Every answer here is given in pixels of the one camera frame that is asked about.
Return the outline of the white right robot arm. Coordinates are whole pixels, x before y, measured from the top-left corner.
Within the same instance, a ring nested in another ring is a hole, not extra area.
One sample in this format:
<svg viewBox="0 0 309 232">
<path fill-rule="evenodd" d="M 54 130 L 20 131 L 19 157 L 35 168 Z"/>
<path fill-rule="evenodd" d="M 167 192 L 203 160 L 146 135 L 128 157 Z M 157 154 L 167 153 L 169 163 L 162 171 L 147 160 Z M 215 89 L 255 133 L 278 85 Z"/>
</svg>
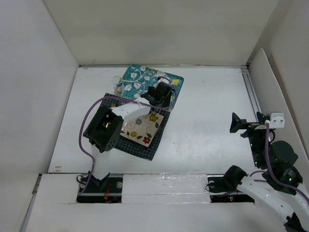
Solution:
<svg viewBox="0 0 309 232">
<path fill-rule="evenodd" d="M 261 169 L 266 183 L 277 191 L 278 199 L 238 166 L 231 166 L 223 176 L 229 190 L 238 190 L 262 204 L 275 214 L 288 232 L 307 232 L 309 230 L 309 193 L 303 177 L 294 166 L 298 156 L 292 146 L 285 141 L 271 142 L 269 135 L 285 125 L 283 113 L 264 115 L 256 113 L 257 122 L 247 122 L 232 114 L 230 133 L 245 132 L 242 138 L 250 142 L 253 162 Z"/>
</svg>

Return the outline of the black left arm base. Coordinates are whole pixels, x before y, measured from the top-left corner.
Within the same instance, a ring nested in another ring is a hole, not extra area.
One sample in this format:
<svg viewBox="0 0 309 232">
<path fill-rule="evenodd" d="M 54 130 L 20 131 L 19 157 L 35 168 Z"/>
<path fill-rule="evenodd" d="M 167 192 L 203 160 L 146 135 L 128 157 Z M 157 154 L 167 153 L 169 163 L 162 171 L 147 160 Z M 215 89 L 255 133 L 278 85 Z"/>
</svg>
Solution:
<svg viewBox="0 0 309 232">
<path fill-rule="evenodd" d="M 120 203 L 122 201 L 123 175 L 108 174 L 102 180 L 93 175 L 87 186 L 88 176 L 78 175 L 78 203 Z"/>
</svg>

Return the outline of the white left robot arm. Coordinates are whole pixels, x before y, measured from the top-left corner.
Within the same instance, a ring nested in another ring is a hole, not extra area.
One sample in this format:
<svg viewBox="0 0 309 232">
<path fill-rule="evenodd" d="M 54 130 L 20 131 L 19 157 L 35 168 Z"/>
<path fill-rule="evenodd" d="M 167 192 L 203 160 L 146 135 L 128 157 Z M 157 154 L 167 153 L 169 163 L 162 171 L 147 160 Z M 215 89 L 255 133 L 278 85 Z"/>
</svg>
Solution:
<svg viewBox="0 0 309 232">
<path fill-rule="evenodd" d="M 114 108 L 98 108 L 84 135 L 94 147 L 91 153 L 85 152 L 92 160 L 91 170 L 85 181 L 87 186 L 102 190 L 108 185 L 110 173 L 107 167 L 97 167 L 97 156 L 116 146 L 123 125 L 143 115 L 156 115 L 160 110 L 171 109 L 174 104 L 170 103 L 170 100 L 172 95 L 176 94 L 171 82 L 161 77 L 154 87 L 148 87 L 147 92 L 135 100 L 124 99 L 124 104 Z"/>
</svg>

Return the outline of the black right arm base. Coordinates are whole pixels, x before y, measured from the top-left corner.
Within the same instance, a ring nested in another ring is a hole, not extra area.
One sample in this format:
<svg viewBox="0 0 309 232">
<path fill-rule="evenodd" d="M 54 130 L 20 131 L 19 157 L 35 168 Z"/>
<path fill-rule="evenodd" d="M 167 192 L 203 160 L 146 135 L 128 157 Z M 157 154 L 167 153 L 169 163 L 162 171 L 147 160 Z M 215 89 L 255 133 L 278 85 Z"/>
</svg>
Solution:
<svg viewBox="0 0 309 232">
<path fill-rule="evenodd" d="M 255 203 L 250 196 L 237 189 L 229 189 L 222 176 L 207 176 L 205 190 L 210 193 L 211 203 Z"/>
</svg>

